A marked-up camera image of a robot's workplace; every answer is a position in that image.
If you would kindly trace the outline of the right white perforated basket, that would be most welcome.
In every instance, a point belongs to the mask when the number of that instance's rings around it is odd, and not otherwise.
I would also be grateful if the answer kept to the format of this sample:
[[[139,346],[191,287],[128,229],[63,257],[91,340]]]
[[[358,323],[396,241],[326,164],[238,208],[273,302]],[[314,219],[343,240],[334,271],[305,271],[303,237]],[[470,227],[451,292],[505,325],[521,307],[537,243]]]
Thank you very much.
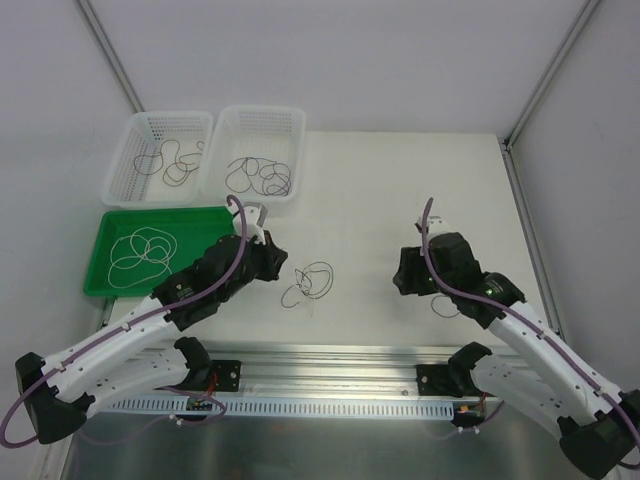
[[[291,213],[305,168],[306,114],[297,108],[233,105],[219,115],[199,174],[211,203],[237,196],[271,215]]]

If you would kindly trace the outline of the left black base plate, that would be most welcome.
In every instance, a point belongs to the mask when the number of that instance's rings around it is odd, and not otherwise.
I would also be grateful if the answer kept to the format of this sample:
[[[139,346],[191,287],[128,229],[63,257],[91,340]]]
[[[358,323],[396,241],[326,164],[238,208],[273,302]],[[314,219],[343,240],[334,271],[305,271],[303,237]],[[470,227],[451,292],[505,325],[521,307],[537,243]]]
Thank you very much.
[[[209,392],[238,392],[242,362],[239,360],[212,360],[202,389]]]

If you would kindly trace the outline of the aluminium frame post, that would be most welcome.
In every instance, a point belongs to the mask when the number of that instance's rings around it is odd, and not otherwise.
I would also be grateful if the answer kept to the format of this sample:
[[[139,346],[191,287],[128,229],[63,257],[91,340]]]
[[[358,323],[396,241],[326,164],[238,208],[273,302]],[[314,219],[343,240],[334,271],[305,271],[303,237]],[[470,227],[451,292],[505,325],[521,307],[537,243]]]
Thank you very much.
[[[131,112],[143,112],[145,110],[143,102],[141,101],[115,47],[113,46],[93,2],[90,0],[74,0],[73,4],[85,23],[91,39],[96,44],[96,47],[106,62],[106,65]]]
[[[541,243],[539,235],[536,232],[530,202],[527,198],[526,189],[519,172],[515,148],[535,115],[550,95],[567,62],[571,58],[574,49],[603,4],[604,1],[600,0],[588,0],[582,3],[542,75],[536,82],[514,126],[505,138],[498,139],[546,318],[551,328],[560,336],[563,336],[561,312],[558,302],[554,298],[552,284],[549,280],[545,260],[541,251]]]

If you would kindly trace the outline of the left white perforated basket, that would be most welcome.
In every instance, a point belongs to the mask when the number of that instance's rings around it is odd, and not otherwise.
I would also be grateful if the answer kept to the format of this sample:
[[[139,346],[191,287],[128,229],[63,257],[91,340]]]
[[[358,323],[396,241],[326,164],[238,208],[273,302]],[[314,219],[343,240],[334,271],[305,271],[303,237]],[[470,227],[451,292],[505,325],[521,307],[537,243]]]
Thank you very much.
[[[122,209],[193,204],[213,129],[214,117],[201,111],[132,115],[107,170],[103,204]]]

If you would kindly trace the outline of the right aluminium frame post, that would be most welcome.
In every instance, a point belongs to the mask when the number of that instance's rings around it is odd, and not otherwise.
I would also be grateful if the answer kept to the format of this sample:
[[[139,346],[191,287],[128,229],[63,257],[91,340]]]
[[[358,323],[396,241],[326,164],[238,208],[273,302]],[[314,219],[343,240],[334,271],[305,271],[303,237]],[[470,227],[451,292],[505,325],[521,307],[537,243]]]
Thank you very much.
[[[545,260],[541,251],[541,243],[539,235],[536,232],[530,202],[527,198],[526,189],[519,172],[515,148],[535,115],[550,95],[567,62],[571,58],[574,49],[603,4],[604,1],[600,0],[588,0],[582,3],[542,75],[536,82],[514,126],[505,138],[498,139],[546,318],[551,328],[560,336],[563,336],[561,312],[558,302],[554,298],[552,284],[549,280]]]

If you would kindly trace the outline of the white perforated basket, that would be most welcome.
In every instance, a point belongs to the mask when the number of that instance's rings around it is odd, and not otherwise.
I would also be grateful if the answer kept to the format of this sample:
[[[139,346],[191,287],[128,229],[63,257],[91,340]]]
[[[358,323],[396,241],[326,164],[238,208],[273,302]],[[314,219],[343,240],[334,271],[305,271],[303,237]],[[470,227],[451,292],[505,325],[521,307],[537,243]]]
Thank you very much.
[[[201,111],[132,115],[107,170],[103,204],[122,209],[193,204],[213,129],[214,117]]]
[[[219,115],[199,174],[211,203],[237,196],[271,215],[291,213],[305,168],[306,114],[297,108],[233,105]]]

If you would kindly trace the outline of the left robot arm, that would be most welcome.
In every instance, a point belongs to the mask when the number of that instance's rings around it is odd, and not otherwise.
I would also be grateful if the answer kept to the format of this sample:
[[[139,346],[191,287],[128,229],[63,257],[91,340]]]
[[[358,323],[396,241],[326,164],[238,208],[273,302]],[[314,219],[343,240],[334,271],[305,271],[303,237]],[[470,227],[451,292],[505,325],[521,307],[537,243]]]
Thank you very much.
[[[278,280],[287,258],[269,234],[224,236],[115,324],[57,354],[20,357],[15,363],[18,402],[31,421],[34,441],[62,440],[128,396],[165,387],[209,388],[213,362],[186,330],[215,315],[252,281]]]

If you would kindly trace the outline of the left aluminium frame post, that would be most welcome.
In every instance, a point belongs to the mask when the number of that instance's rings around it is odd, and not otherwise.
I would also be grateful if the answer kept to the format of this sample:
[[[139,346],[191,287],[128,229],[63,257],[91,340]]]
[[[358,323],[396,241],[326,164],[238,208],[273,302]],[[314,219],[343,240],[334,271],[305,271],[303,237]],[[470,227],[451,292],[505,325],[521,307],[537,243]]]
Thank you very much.
[[[143,112],[145,110],[143,102],[141,101],[115,47],[113,46],[93,2],[90,0],[74,0],[73,4],[85,23],[91,39],[96,44],[96,47],[106,62],[106,65],[131,112]]]

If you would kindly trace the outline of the aluminium mounting rail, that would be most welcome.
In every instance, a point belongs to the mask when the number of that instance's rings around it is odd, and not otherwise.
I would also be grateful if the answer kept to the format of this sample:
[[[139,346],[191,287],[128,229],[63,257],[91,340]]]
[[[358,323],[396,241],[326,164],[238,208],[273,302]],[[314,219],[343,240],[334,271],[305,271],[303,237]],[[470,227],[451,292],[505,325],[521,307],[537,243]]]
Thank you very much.
[[[418,396],[418,364],[446,364],[476,341],[514,372],[533,373],[511,348],[455,313],[444,298],[409,297],[385,306],[344,297],[287,309],[277,294],[253,292],[185,332],[214,359],[242,362],[244,395],[340,399]]]

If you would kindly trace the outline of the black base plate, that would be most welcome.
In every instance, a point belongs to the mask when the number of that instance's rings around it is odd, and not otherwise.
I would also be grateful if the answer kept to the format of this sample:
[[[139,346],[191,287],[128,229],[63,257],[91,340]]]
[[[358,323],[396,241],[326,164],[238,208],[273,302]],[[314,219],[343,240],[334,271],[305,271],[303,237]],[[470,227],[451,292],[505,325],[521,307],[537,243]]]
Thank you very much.
[[[454,380],[448,365],[418,364],[416,383],[419,396],[448,396],[462,398],[464,389]]]
[[[239,360],[212,360],[202,389],[209,392],[238,392],[242,362]]]

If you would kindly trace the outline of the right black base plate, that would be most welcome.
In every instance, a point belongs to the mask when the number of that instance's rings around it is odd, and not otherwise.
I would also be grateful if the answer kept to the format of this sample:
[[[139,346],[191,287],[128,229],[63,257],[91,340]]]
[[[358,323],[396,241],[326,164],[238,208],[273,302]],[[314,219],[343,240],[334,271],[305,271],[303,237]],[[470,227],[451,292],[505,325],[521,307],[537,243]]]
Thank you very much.
[[[454,380],[448,365],[418,364],[416,383],[419,396],[448,396],[462,398],[464,389]]]

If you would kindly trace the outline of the green plastic tray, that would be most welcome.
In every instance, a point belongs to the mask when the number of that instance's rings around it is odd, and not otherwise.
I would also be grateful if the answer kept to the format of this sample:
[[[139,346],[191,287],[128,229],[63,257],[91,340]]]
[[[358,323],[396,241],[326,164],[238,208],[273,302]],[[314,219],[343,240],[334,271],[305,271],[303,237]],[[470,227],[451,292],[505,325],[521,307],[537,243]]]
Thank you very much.
[[[224,207],[107,212],[83,291],[90,297],[144,297],[233,232]]]

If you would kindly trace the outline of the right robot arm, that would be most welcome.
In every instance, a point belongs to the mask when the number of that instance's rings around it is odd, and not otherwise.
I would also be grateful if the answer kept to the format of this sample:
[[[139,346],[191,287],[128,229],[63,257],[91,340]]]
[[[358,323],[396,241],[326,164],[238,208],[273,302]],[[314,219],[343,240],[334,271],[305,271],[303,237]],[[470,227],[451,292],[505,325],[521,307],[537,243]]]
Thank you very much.
[[[549,432],[582,474],[603,479],[639,447],[639,392],[599,374],[536,314],[505,275],[484,270],[458,232],[424,234],[400,251],[392,279],[403,296],[442,294],[463,316],[501,339],[534,372],[514,372],[472,342],[449,360],[457,396],[480,390],[510,404]]]

